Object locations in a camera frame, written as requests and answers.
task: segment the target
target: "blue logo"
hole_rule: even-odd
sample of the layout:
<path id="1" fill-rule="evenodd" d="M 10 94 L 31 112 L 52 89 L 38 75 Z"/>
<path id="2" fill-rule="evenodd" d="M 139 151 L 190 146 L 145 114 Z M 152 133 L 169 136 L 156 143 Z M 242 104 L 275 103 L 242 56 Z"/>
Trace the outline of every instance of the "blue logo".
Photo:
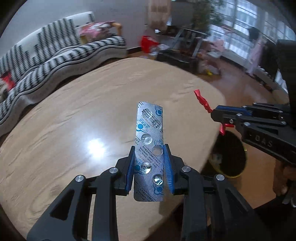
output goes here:
<path id="1" fill-rule="evenodd" d="M 154 194 L 155 195 L 163 195 L 163 185 L 161 186 L 154 186 Z"/>
<path id="2" fill-rule="evenodd" d="M 136 131 L 141 131 L 141 132 L 146 133 L 148 131 L 147 128 L 149 128 L 149 126 L 146 123 L 144 123 L 142 119 L 137 120 Z"/>
<path id="3" fill-rule="evenodd" d="M 154 141 L 154 145 L 155 146 L 161 146 L 162 149 L 163 149 L 163 140 L 161 140 L 161 139 L 160 140 L 155 140 Z"/>
<path id="4" fill-rule="evenodd" d="M 140 165 L 135 165 L 135 172 L 138 172 L 140 170 Z"/>
<path id="5" fill-rule="evenodd" d="M 155 114 L 162 117 L 163 109 L 160 106 L 155 106 Z"/>

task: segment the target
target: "yellow rim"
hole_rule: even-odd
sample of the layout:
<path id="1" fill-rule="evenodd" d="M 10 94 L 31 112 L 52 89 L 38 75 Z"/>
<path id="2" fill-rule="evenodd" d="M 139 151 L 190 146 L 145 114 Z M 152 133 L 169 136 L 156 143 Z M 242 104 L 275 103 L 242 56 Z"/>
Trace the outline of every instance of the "yellow rim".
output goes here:
<path id="1" fill-rule="evenodd" d="M 218 172 L 219 174 L 222 174 L 223 176 L 227 177 L 227 178 L 236 178 L 236 177 L 239 177 L 245 170 L 246 166 L 244 167 L 244 169 L 242 170 L 242 172 L 240 174 L 238 174 L 237 176 L 229 176 L 227 174 L 225 174 L 223 171 L 221 171 L 219 168 L 216 168 L 215 165 L 213 165 L 213 163 L 211 162 L 211 160 L 209 159 L 209 163 L 211 164 L 211 166 L 214 168 L 214 170 L 216 172 Z"/>

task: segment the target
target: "red ribbon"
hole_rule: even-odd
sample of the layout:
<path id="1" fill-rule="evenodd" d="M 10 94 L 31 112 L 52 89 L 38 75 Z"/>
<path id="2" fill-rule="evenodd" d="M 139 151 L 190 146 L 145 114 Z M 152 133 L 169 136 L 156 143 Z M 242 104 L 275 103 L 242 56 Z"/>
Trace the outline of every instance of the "red ribbon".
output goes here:
<path id="1" fill-rule="evenodd" d="M 200 90 L 195 90 L 194 91 L 195 95 L 196 95 L 196 98 L 198 99 L 198 101 L 203 105 L 203 107 L 205 108 L 205 110 L 208 112 L 208 113 L 212 113 L 212 109 L 211 107 L 209 106 L 209 103 L 207 102 L 207 100 L 201 96 L 200 94 Z"/>
<path id="2" fill-rule="evenodd" d="M 196 95 L 196 98 L 198 99 L 198 101 L 200 102 L 200 104 L 203 105 L 203 107 L 205 108 L 205 110 L 208 112 L 208 113 L 212 113 L 212 109 L 211 107 L 209 106 L 209 103 L 207 102 L 207 100 L 201 96 L 200 94 L 200 90 L 195 90 L 194 91 L 195 95 Z M 232 124 L 221 124 L 220 126 L 220 133 L 221 135 L 225 135 L 225 128 L 226 127 L 234 127 L 234 125 Z"/>

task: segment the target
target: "oval table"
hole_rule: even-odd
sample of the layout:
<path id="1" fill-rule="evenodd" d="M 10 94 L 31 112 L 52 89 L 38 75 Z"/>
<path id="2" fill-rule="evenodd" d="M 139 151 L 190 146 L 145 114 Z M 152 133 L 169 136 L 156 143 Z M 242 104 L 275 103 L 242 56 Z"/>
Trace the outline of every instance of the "oval table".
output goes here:
<path id="1" fill-rule="evenodd" d="M 0 203 L 17 230 L 26 237 L 76 175 L 97 176 L 128 155 L 139 101 L 163 107 L 164 142 L 200 171 L 219 123 L 199 104 L 195 89 L 210 106 L 225 104 L 217 89 L 188 72 L 127 58 L 80 76 L 35 106 L 0 149 Z M 166 194 L 163 202 L 143 208 L 132 191 L 117 196 L 119 240 L 145 239 L 182 198 Z"/>

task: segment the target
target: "patterned cushion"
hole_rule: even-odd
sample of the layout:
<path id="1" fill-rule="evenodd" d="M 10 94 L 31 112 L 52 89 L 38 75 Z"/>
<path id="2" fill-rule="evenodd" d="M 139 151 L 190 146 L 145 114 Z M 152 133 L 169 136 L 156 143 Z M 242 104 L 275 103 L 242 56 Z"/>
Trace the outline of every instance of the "patterned cushion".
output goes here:
<path id="1" fill-rule="evenodd" d="M 76 27 L 89 22 L 94 22 L 94 15 L 85 12 L 60 19 L 29 34 L 0 58 L 0 76 L 10 71 L 12 80 L 17 83 L 61 51 L 78 47 L 80 39 Z"/>
<path id="2" fill-rule="evenodd" d="M 88 43 L 53 57 L 32 70 L 16 84 L 16 86 L 9 92 L 7 99 L 0 104 L 0 121 L 8 116 L 9 109 L 14 99 L 17 96 L 20 96 L 24 91 L 30 93 L 29 90 L 39 84 L 42 85 L 43 82 L 59 68 L 73 64 L 74 61 L 85 61 L 85 59 L 91 57 L 92 54 L 97 54 L 106 48 L 126 48 L 125 39 L 121 36 L 113 36 L 100 41 Z"/>

